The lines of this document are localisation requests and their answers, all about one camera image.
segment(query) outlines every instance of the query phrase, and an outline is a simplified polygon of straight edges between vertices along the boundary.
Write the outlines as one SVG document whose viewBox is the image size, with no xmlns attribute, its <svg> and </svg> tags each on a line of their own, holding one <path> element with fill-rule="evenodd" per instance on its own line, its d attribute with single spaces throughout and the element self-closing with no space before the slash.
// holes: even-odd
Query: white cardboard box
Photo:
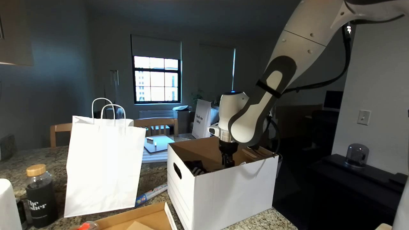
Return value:
<svg viewBox="0 0 409 230">
<path fill-rule="evenodd" d="M 167 151 L 167 192 L 185 230 L 219 230 L 272 208 L 279 165 L 272 153 L 261 149 L 254 160 L 239 149 L 236 167 L 222 169 L 213 137 L 176 142 Z M 194 177 L 184 162 L 196 160 L 210 173 Z"/>
</svg>

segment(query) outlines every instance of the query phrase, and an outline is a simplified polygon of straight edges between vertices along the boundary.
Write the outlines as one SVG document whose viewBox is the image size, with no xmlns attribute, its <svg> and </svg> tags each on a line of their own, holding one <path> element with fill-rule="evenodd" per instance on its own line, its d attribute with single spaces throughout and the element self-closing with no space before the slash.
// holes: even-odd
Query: window frame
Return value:
<svg viewBox="0 0 409 230">
<path fill-rule="evenodd" d="M 170 70 L 165 70 L 165 66 L 164 68 L 135 68 L 135 63 L 134 63 L 134 58 L 138 57 L 138 58 L 152 58 L 152 59 L 171 59 L 171 61 L 176 61 L 178 62 L 178 71 L 170 71 Z M 165 104 L 165 105 L 174 105 L 174 104 L 180 104 L 181 99 L 181 61 L 180 59 L 173 59 L 173 58 L 160 58 L 160 57 L 144 57 L 144 56 L 135 56 L 133 54 L 132 56 L 132 70 L 133 70 L 133 100 L 134 100 L 134 104 L 135 105 L 158 105 L 158 104 Z M 144 86 L 139 86 L 137 85 L 137 76 L 135 76 L 135 72 L 151 72 L 151 73 L 175 73 L 178 76 L 178 100 L 176 102 L 138 102 L 137 100 L 137 95 L 138 95 L 138 89 L 139 87 L 144 87 Z"/>
</svg>

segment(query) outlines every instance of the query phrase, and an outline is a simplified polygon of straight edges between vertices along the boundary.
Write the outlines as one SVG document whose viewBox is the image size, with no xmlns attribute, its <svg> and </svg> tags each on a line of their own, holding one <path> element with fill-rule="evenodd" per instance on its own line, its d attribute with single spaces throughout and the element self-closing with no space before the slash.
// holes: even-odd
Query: ceiling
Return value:
<svg viewBox="0 0 409 230">
<path fill-rule="evenodd" d="M 93 12 L 235 38 L 276 35 L 298 3 L 299 0 L 86 0 Z"/>
</svg>

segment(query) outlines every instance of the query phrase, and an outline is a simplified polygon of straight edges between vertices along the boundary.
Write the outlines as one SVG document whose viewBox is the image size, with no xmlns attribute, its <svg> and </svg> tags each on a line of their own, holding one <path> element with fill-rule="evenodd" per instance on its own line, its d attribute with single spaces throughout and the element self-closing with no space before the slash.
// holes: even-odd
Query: jar lid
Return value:
<svg viewBox="0 0 409 230">
<path fill-rule="evenodd" d="M 26 174 L 27 177 L 37 177 L 46 173 L 46 165 L 45 164 L 37 164 L 27 168 Z"/>
</svg>

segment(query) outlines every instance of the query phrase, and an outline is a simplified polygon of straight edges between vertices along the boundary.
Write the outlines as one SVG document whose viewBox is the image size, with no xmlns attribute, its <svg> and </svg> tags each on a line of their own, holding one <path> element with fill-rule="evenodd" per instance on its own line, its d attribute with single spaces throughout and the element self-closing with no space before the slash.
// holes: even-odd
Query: wall outlet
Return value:
<svg viewBox="0 0 409 230">
<path fill-rule="evenodd" d="M 358 114 L 358 125 L 368 126 L 371 119 L 371 112 L 369 110 L 359 110 Z"/>
</svg>

